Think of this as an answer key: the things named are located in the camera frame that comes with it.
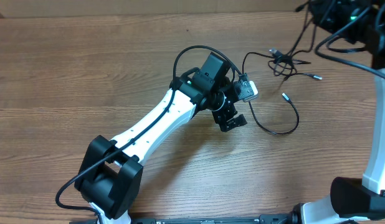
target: wood grain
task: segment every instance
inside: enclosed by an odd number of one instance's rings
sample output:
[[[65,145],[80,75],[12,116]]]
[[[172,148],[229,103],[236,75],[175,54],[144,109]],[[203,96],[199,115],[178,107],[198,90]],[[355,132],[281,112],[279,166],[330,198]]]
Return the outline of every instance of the wood grain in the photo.
[[[163,97],[173,61],[183,48],[205,44],[238,66],[249,51],[286,52],[303,14],[261,12],[162,16],[0,20],[0,223],[66,223],[91,213],[62,210],[54,195],[73,177],[89,142],[128,129]],[[317,42],[326,37],[319,31]],[[309,32],[302,49],[310,44]],[[178,73],[200,67],[206,50],[184,55]],[[243,217],[288,212],[327,195],[337,176],[360,178],[371,149],[373,76],[301,55],[303,72],[280,89],[267,60],[248,58],[257,84],[253,102],[263,124],[279,131],[295,115],[288,136],[259,129],[249,107],[236,105],[248,125],[222,133],[208,111],[176,130],[151,156],[134,216]],[[348,55],[369,64],[368,54]],[[68,189],[65,203],[86,205]]]
[[[305,0],[0,0],[6,18],[289,11]]]

